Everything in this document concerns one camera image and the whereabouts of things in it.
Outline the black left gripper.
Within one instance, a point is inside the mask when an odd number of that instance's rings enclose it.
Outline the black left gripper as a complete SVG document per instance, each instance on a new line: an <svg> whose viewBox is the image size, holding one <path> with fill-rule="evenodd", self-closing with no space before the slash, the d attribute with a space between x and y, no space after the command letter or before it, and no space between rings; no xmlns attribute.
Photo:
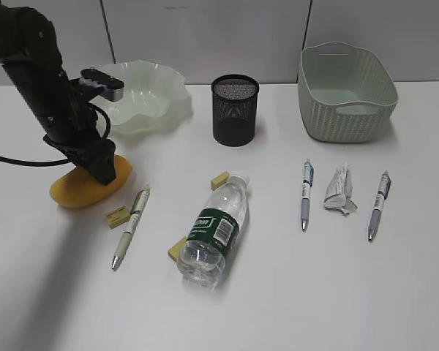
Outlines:
<svg viewBox="0 0 439 351"><path fill-rule="evenodd" d="M116 179L116 147L108 138L109 131L110 128L100 135L96 127L77 130L71 126L49 126L45 128L44 140L101 184L109 184Z"/></svg>

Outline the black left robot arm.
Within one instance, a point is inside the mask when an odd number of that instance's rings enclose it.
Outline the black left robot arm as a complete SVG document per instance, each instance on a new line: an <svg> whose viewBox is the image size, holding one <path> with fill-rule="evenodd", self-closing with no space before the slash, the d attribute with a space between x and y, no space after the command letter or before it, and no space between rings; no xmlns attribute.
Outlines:
<svg viewBox="0 0 439 351"><path fill-rule="evenodd" d="M0 65L45 131L44 141L82 167L101 184L116 178L115 144L110 127L97 131L97 117L108 115L92 104L101 96L111 102L124 94L124 83L88 68L70 80L62 66L50 20L31 7L0 2Z"/></svg>

